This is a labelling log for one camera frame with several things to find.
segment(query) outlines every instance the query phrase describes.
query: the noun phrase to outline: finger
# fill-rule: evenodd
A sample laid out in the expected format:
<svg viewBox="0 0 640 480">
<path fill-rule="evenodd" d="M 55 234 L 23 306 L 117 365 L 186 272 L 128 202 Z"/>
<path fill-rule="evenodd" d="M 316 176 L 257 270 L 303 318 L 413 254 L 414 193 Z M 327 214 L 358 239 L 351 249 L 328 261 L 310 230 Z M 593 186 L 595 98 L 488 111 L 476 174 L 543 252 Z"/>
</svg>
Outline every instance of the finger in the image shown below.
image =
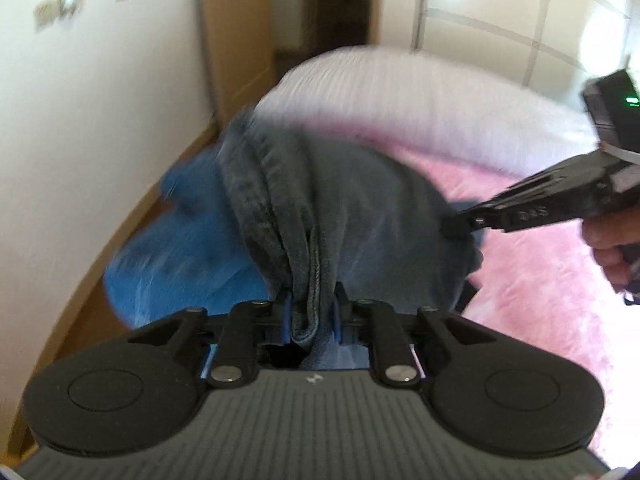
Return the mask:
<svg viewBox="0 0 640 480">
<path fill-rule="evenodd" d="M 604 476 L 601 476 L 600 480 L 622 480 L 628 472 L 629 469 L 617 467 L 606 473 Z M 598 477 L 593 475 L 580 475 L 575 477 L 574 480 L 598 480 Z"/>
<path fill-rule="evenodd" d="M 602 269 L 611 285 L 628 285 L 631 281 L 631 267 L 627 264 L 617 264 Z"/>
<path fill-rule="evenodd" d="M 585 220 L 582 237 L 595 249 L 640 242 L 640 206 Z"/>
<path fill-rule="evenodd" d="M 601 267 L 610 267 L 623 262 L 622 251 L 614 247 L 612 249 L 594 249 L 593 259 Z"/>
</svg>

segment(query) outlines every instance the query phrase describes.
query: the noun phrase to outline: baseboard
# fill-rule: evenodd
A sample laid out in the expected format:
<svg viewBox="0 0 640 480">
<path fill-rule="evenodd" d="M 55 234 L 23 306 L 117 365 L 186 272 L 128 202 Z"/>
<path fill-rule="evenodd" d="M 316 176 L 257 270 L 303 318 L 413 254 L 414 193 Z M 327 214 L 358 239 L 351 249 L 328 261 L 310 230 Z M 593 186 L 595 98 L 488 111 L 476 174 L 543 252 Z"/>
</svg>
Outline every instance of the baseboard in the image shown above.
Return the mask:
<svg viewBox="0 0 640 480">
<path fill-rule="evenodd" d="M 201 151 L 206 145 L 214 142 L 217 138 L 217 133 L 218 130 L 212 123 L 211 126 L 204 130 L 187 147 L 187 149 L 180 154 L 176 159 L 176 162 L 191 158 L 193 155 Z M 94 263 L 89 268 L 89 271 L 84 276 L 71 299 L 67 303 L 62 315 L 56 322 L 55 327 L 51 331 L 49 339 L 40 353 L 40 358 L 36 363 L 33 374 L 49 365 L 60 354 L 61 349 L 63 349 L 66 336 L 69 334 L 75 320 L 78 318 L 82 307 L 100 284 L 102 274 L 104 273 L 104 269 L 107 264 L 113 255 L 123 246 L 124 242 L 136 231 L 149 211 L 158 202 L 158 190 L 159 183 L 156 183 L 145 193 L 95 259 Z M 27 432 L 28 428 L 24 421 L 24 417 L 22 416 L 21 411 L 18 410 L 14 418 L 14 423 L 12 424 L 6 448 L 0 449 L 0 464 L 12 467 L 20 462 L 21 458 L 24 457 L 25 436 L 27 435 Z"/>
</svg>

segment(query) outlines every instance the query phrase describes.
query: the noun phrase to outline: folded gray cloth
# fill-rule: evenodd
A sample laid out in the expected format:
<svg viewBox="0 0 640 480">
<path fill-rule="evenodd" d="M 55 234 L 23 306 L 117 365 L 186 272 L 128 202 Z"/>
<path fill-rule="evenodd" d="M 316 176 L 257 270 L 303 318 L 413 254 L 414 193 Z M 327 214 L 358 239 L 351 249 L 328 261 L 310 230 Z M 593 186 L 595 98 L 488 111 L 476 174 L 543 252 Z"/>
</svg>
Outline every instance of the folded gray cloth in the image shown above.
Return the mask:
<svg viewBox="0 0 640 480">
<path fill-rule="evenodd" d="M 471 241 L 444 239 L 453 209 L 423 176 L 368 147 L 236 117 L 218 157 L 249 254 L 272 297 L 303 305 L 292 340 L 303 367 L 340 367 L 330 319 L 336 281 L 398 312 L 450 309 L 475 269 Z"/>
</svg>

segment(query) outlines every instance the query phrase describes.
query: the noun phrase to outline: pink blanket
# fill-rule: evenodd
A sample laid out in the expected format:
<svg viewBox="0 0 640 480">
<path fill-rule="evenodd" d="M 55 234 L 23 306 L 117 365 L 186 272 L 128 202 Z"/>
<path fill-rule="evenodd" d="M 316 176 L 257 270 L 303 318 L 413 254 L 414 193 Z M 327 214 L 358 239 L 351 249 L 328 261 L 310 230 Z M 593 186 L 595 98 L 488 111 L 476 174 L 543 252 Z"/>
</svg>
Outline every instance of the pink blanket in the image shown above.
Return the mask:
<svg viewBox="0 0 640 480">
<path fill-rule="evenodd" d="M 386 148 L 440 187 L 449 200 L 486 200 L 511 177 Z M 606 408 L 591 449 L 610 466 L 640 460 L 640 306 L 613 293 L 580 222 L 504 234 L 488 231 L 481 285 L 465 315 L 495 330 L 571 359 L 589 369 L 606 393 Z"/>
</svg>

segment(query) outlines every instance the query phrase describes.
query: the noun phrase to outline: white wall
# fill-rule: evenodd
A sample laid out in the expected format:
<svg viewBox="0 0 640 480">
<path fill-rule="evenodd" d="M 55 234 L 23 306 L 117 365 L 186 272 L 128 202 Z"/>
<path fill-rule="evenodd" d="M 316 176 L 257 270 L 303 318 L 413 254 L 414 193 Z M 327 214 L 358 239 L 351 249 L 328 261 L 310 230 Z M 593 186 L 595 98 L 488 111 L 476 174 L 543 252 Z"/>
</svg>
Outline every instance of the white wall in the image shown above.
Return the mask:
<svg viewBox="0 0 640 480">
<path fill-rule="evenodd" d="M 303 0 L 270 0 L 271 33 L 276 50 L 297 51 L 303 46 Z"/>
<path fill-rule="evenodd" d="M 35 33 L 40 1 L 0 0 L 0 450 L 75 287 L 211 113 L 196 0 L 86 0 Z"/>
<path fill-rule="evenodd" d="M 377 43 L 411 50 L 417 22 L 418 0 L 380 0 Z"/>
</svg>

